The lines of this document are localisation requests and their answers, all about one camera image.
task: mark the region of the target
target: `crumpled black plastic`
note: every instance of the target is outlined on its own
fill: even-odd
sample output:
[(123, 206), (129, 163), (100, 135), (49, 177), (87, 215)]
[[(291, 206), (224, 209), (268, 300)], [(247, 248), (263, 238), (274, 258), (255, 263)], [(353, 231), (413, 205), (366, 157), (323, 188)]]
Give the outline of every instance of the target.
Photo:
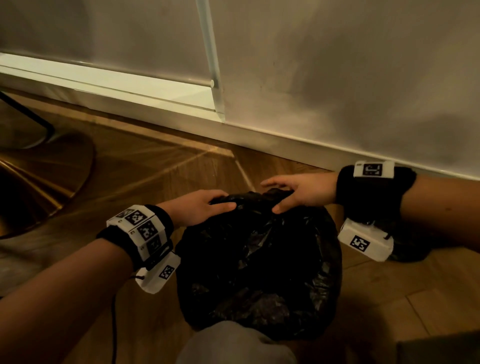
[(185, 230), (177, 290), (185, 320), (223, 320), (274, 340), (314, 339), (330, 324), (342, 281), (335, 224), (324, 207), (271, 209), (292, 191), (216, 199), (237, 208)]

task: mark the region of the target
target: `black cable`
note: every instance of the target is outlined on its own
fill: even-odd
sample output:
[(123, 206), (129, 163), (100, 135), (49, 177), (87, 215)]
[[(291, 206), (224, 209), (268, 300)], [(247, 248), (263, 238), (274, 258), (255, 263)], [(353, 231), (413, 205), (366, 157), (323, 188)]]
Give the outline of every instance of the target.
[(35, 121), (37, 124), (40, 124), (47, 130), (47, 135), (45, 135), (45, 138), (43, 139), (42, 143), (47, 142), (52, 135), (55, 133), (55, 128), (52, 124), (50, 124), (48, 121), (46, 121), (44, 118), (41, 118), (37, 114), (35, 114), (33, 111), (30, 109), (26, 108), (22, 104), (19, 104), (16, 102), (13, 98), (7, 96), (3, 92), (0, 91), (0, 100), (3, 100), (6, 104), (10, 105), (17, 111), (21, 112), (23, 115), (28, 116), (31, 118), (33, 121)]
[[(129, 279), (145, 279), (145, 276), (131, 276)], [(112, 364), (115, 364), (117, 362), (117, 312), (115, 310), (115, 300), (116, 300), (117, 295), (113, 295), (112, 298), (112, 306), (111, 306), (111, 311), (112, 311)]]

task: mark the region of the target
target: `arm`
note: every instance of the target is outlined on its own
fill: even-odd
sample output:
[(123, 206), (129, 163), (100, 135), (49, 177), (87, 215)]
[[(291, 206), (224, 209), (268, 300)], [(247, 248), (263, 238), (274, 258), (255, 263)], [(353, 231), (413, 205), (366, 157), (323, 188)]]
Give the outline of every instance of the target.
[[(197, 191), (159, 204), (175, 227), (231, 211), (209, 205), (223, 191)], [(0, 362), (59, 363), (132, 274), (130, 257), (97, 239), (0, 300)]]
[[(273, 208), (278, 214), (298, 205), (335, 203), (337, 177), (334, 172), (275, 176), (262, 186), (295, 190)], [(403, 195), (400, 214), (405, 221), (434, 229), (480, 252), (480, 182), (418, 175)]]

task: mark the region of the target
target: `person's left hand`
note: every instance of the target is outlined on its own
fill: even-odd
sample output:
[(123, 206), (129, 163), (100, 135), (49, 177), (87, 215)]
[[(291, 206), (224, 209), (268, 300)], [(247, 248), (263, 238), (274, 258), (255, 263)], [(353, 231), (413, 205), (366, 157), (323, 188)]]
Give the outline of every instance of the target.
[(228, 196), (222, 190), (198, 190), (157, 206), (164, 209), (173, 221), (175, 228), (197, 225), (211, 216), (229, 212), (237, 207), (235, 202), (209, 205), (216, 197)]

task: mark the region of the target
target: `person's right arm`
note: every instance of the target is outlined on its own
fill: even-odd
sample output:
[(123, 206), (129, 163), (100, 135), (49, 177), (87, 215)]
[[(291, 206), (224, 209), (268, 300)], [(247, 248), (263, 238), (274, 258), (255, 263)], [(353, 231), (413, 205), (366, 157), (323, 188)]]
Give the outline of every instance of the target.
[[(285, 212), (299, 205), (323, 206), (335, 203), (338, 174), (309, 173), (275, 176), (263, 187), (288, 186), (295, 192), (273, 208)], [(403, 220), (443, 233), (480, 253), (480, 182), (457, 178), (417, 175), (403, 195)]]

